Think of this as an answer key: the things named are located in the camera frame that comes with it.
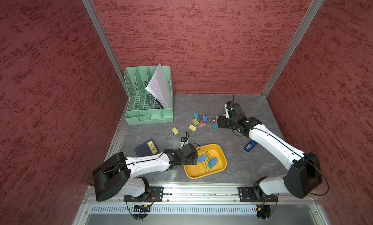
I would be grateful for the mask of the yellow plastic tray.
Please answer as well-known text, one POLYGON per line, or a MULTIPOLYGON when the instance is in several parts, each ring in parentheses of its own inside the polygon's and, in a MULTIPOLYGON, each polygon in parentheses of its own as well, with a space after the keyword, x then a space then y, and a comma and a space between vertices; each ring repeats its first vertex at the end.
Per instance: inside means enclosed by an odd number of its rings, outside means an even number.
POLYGON ((221 172, 226 169, 227 167, 227 160, 222 151, 222 148, 217 144, 208 144, 202 146, 197 151, 198 157, 205 155, 205 152, 208 152, 212 157, 216 157, 219 162, 212 168, 209 169, 209 172, 205 172, 201 163, 197 163, 197 165, 185 165, 184 171, 185 174, 190 179, 198 179, 204 176, 212 175, 218 172, 221 172))

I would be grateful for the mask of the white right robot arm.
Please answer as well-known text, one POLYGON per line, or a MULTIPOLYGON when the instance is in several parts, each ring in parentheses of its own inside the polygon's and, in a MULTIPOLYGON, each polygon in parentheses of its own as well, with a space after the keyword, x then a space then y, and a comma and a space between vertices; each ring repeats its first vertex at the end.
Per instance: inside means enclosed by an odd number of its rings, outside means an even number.
POLYGON ((252 194, 256 200, 277 194, 291 194, 303 199, 308 194, 324 196, 330 190, 329 182, 323 175, 318 156, 305 153, 288 144, 254 117, 238 114, 234 108, 226 110, 225 116, 217 119, 218 127, 237 131, 257 142, 287 169, 278 177, 262 177, 253 184, 252 194))

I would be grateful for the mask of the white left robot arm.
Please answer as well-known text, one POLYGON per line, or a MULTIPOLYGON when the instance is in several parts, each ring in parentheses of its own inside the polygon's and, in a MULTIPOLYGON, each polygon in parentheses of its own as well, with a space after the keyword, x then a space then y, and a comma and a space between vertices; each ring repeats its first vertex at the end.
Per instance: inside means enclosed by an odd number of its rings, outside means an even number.
POLYGON ((200 148, 188 143, 177 149, 165 149, 160 154, 136 158, 116 153, 92 172, 96 201, 103 202, 118 194, 147 199, 150 185, 145 174, 196 165, 200 148))

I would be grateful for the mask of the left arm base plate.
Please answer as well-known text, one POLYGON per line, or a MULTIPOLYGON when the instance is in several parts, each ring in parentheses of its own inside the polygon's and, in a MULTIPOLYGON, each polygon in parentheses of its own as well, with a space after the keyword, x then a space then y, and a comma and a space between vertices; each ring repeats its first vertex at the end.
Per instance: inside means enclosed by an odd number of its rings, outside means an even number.
POLYGON ((149 190, 146 190, 142 195, 138 197, 132 197, 125 195, 124 202, 161 202, 163 199, 164 187, 151 186, 149 190))

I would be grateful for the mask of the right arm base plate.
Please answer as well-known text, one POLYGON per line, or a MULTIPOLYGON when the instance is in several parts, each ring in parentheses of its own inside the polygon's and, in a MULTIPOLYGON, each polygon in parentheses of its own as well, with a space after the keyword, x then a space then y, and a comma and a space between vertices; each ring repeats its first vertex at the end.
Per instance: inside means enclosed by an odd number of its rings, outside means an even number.
POLYGON ((278 202, 275 194, 266 195, 259 187, 238 187, 240 202, 272 203, 278 202))

